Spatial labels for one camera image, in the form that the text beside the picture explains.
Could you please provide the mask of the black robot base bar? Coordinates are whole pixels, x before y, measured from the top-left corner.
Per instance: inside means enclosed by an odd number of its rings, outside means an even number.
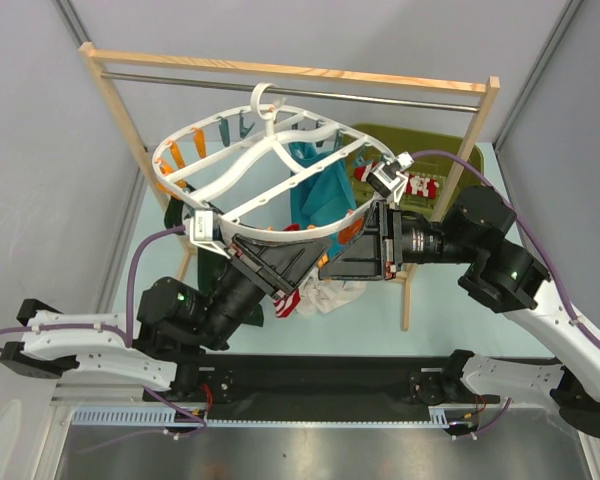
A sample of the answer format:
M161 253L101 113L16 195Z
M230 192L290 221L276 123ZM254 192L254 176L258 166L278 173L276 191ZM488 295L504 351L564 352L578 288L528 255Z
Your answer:
M167 391L143 392L141 398L186 402L210 393L220 405L254 394L383 394L409 404L471 403L475 395L459 380L459 361L465 358L207 354L180 367Z

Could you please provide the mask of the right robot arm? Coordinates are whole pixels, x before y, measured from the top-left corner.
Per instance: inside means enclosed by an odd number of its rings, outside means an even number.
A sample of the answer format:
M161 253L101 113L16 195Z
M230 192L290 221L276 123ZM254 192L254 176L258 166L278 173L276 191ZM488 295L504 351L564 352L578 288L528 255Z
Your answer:
M394 278L405 263L467 265L458 284L468 296L531 333L556 361L528 364L456 350L438 377L444 400L495 395L535 404L600 439L600 335L568 316L549 269L507 240L516 219L489 186L462 190L444 219L433 223L374 200L318 275L376 281Z

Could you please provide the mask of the white round clip hanger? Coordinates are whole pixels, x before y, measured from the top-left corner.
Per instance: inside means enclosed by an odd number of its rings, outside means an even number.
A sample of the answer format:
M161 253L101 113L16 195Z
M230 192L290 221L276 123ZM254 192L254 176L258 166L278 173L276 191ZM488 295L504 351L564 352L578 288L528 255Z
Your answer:
M366 180L357 181L354 169L396 154L376 138L289 105L282 96L263 102L269 87L273 84L257 84L248 104L183 127L155 149L151 167L167 195L183 202L180 217L188 241L188 219L196 209L218 214L229 254L236 234L271 242L330 239L361 217L372 201L387 201ZM304 168L291 157L288 144L293 142L313 143L318 152L332 153ZM290 190L339 160L346 161L357 208L322 227L292 224Z

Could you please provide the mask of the red white striped santa sock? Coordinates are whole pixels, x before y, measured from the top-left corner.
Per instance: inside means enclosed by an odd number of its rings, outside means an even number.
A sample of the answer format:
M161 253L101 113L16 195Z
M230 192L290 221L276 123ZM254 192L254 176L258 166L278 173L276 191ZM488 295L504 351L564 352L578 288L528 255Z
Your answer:
M292 293L286 295L284 298L274 301L273 304L275 308L276 317L289 317L294 312L300 301L301 296L298 290L294 290Z

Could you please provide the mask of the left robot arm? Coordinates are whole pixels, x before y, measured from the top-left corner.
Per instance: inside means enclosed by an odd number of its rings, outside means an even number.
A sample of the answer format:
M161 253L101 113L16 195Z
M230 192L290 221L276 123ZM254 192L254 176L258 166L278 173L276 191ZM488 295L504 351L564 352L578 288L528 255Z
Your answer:
M330 246L328 238L272 243L237 235L208 293L162 277L122 313L65 315L26 299L14 329L21 337L0 347L0 363L34 379L106 373L191 399L201 387L205 353L228 350L261 301L292 293Z

